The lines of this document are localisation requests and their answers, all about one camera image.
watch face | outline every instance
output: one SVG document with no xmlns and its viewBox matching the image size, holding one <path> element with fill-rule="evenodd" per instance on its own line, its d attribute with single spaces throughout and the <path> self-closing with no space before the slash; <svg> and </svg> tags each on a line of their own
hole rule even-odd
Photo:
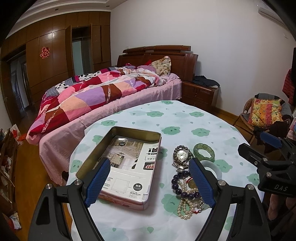
<svg viewBox="0 0 296 241">
<path fill-rule="evenodd" d="M 180 161 L 186 160 L 188 157 L 188 153 L 185 150 L 179 150 L 177 152 L 177 157 Z"/>
</svg>

wooden headboard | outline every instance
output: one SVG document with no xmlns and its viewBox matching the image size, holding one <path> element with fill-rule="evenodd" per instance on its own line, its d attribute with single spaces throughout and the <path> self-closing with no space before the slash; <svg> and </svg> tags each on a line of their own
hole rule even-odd
<svg viewBox="0 0 296 241">
<path fill-rule="evenodd" d="M 143 65 L 169 56 L 171 59 L 171 73 L 180 77 L 181 80 L 190 81 L 194 77 L 197 54 L 189 53 L 191 46 L 184 45 L 156 45 L 125 49 L 123 55 L 119 55 L 117 66 L 125 66 L 130 63 L 135 66 Z"/>
</svg>

nightstand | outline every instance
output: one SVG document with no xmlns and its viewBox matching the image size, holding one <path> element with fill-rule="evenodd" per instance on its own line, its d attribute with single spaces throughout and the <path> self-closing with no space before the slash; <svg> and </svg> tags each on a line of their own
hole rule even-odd
<svg viewBox="0 0 296 241">
<path fill-rule="evenodd" d="M 180 101 L 211 113 L 216 106 L 218 92 L 219 88 L 213 89 L 183 81 Z"/>
</svg>

blue gripper pad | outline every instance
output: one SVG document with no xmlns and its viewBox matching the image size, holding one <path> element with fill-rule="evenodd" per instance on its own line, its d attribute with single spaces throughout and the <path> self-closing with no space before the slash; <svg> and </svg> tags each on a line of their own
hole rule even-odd
<svg viewBox="0 0 296 241">
<path fill-rule="evenodd" d="M 110 160 L 106 158 L 104 163 L 96 173 L 94 179 L 91 181 L 90 185 L 87 188 L 86 199 L 84 201 L 84 204 L 87 207 L 90 207 L 91 204 L 96 202 L 98 195 L 101 192 L 103 185 L 110 173 L 110 168 Z"/>
<path fill-rule="evenodd" d="M 189 161 L 189 171 L 203 201 L 213 208 L 216 204 L 213 189 L 193 159 Z"/>
<path fill-rule="evenodd" d="M 281 140 L 267 132 L 262 132 L 260 134 L 260 139 L 264 141 L 265 143 L 279 149 L 282 148 L 283 144 L 281 143 Z"/>
</svg>

wooden floor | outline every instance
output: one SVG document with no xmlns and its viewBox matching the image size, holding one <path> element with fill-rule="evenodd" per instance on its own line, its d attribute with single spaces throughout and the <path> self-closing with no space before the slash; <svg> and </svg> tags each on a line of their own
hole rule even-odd
<svg viewBox="0 0 296 241">
<path fill-rule="evenodd" d="M 214 113 L 217 117 L 225 120 L 229 124 L 233 124 L 235 119 L 231 115 Z M 31 126 L 34 115 L 30 115 L 23 119 L 19 126 L 21 133 L 26 133 Z M 244 129 L 237 127 L 246 140 L 251 138 L 251 135 Z M 16 232 L 21 241 L 26 241 L 30 222 L 39 196 L 47 183 L 53 183 L 49 178 L 39 157 L 39 147 L 30 145 L 27 141 L 19 147 L 17 153 L 17 162 L 15 166 L 15 198 L 18 209 L 18 215 L 22 226 L 21 230 Z M 72 219 L 65 209 L 67 224 L 71 227 Z"/>
</svg>

